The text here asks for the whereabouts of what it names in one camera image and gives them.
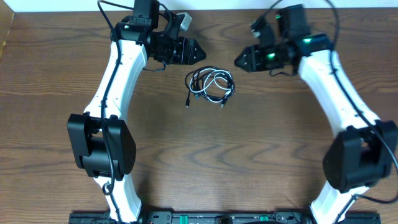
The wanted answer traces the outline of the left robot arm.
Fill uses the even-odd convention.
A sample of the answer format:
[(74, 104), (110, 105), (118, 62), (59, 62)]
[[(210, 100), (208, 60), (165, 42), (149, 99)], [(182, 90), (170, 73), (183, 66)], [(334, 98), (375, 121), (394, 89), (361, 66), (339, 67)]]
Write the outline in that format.
[(193, 65), (206, 58), (195, 39), (182, 36), (192, 22), (158, 1), (136, 1), (132, 14), (110, 24), (111, 51), (101, 83), (82, 114), (71, 114), (67, 131), (77, 167), (101, 187), (107, 222), (142, 223), (142, 202), (132, 181), (136, 143), (127, 111), (139, 75), (150, 58), (163, 65)]

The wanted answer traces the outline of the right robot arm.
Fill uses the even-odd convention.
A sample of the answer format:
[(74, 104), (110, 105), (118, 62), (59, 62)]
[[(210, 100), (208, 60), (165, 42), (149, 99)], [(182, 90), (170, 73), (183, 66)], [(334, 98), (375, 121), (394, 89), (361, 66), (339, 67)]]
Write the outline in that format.
[(367, 222), (369, 215), (350, 218), (348, 210), (397, 169), (397, 125), (382, 121), (361, 99), (340, 63), (336, 37), (314, 34), (301, 4), (279, 9), (275, 17), (278, 33), (265, 16), (251, 23), (259, 43), (246, 47), (234, 64), (247, 72), (267, 71), (272, 76), (290, 65), (328, 119), (334, 140), (323, 158), (326, 182), (302, 222)]

